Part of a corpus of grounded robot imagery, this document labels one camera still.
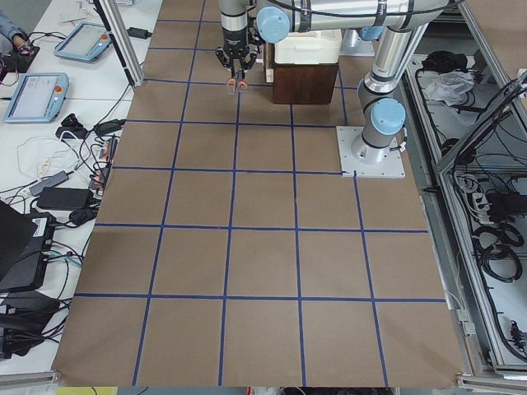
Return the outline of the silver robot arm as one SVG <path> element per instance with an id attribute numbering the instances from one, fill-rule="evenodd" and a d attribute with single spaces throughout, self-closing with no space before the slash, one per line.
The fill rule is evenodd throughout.
<path id="1" fill-rule="evenodd" d="M 220 64 L 231 71 L 231 77 L 241 72 L 242 76 L 250 70 L 257 58 L 257 44 L 249 32 L 251 20 L 249 11 L 256 6 L 250 0 L 220 0 L 222 45 L 215 54 Z"/>
<path id="2" fill-rule="evenodd" d="M 410 41 L 418 27 L 416 1 L 262 1 L 257 27 L 263 39 L 276 44 L 289 33 L 344 28 L 383 29 L 371 70 L 359 84 L 366 125 L 360 148 L 386 150 L 401 130 L 403 106 L 391 98 L 412 54 Z"/>

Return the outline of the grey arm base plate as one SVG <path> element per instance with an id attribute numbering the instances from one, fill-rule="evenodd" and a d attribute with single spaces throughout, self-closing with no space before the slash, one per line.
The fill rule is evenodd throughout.
<path id="1" fill-rule="evenodd" d="M 405 171 L 396 137 L 384 148 L 368 146 L 363 127 L 337 126 L 338 153 L 343 177 L 403 179 Z"/>

